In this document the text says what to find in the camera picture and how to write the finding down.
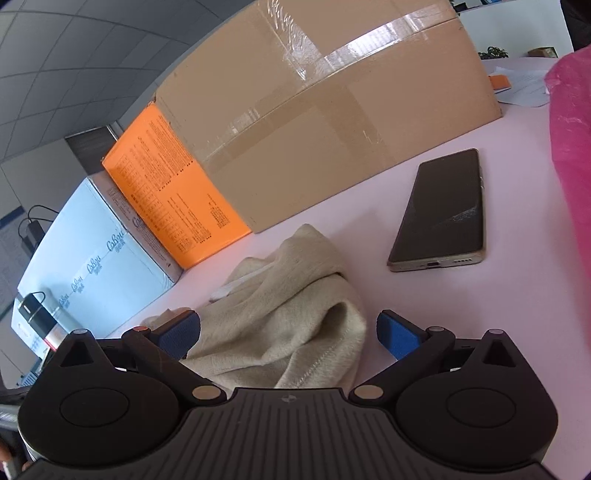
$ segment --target cardboard box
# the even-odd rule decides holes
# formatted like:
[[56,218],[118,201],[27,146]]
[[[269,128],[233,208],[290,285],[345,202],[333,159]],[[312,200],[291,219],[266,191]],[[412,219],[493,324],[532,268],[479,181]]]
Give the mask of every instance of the cardboard box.
[[[61,307],[56,319],[67,331],[84,327],[104,338],[171,288],[181,273],[101,172],[86,178],[62,208],[22,276],[18,294],[42,291],[50,313]],[[12,327],[31,348],[38,345],[16,306]]]
[[155,105],[254,232],[501,116],[449,0],[256,1]]

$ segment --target cracked phone screen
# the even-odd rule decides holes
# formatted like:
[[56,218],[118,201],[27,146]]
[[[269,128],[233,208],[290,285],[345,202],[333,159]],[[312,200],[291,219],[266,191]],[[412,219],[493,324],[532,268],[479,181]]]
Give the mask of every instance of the cracked phone screen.
[[389,261],[470,254],[483,247],[478,150],[421,163]]

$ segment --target white table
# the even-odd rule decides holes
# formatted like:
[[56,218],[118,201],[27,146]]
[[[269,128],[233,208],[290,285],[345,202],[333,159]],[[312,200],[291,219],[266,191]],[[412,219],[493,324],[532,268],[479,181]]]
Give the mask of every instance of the white table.
[[[535,67],[541,63],[532,60],[545,59],[525,60],[500,64]],[[558,433],[544,463],[561,479],[581,480],[591,471],[590,285],[550,158],[548,107],[504,106],[504,111],[492,124],[226,248],[186,272],[113,335],[166,308],[199,307],[240,260],[270,254],[310,223],[345,256],[372,323],[389,308],[421,327],[443,325],[459,338],[480,338],[493,327],[507,331],[558,409]],[[419,163],[467,148],[480,151],[485,180],[486,259],[457,268],[390,272],[386,261]],[[373,327],[369,331],[360,382],[392,362]]]

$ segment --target blue gripper pad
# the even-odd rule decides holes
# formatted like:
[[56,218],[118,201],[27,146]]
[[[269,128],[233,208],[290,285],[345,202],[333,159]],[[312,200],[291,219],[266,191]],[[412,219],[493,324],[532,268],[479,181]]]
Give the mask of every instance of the blue gripper pad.
[[400,360],[427,339],[425,330],[402,318],[392,310],[383,310],[376,323],[379,342]]
[[156,346],[175,360],[180,360],[199,340],[201,321],[197,313],[188,310],[153,333]]

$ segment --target smartphone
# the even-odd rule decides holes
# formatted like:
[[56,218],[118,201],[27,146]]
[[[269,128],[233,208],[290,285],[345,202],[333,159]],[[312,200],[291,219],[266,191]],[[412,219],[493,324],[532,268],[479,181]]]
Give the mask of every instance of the smartphone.
[[485,254],[483,188],[474,148],[421,163],[388,258],[390,270],[481,262]]

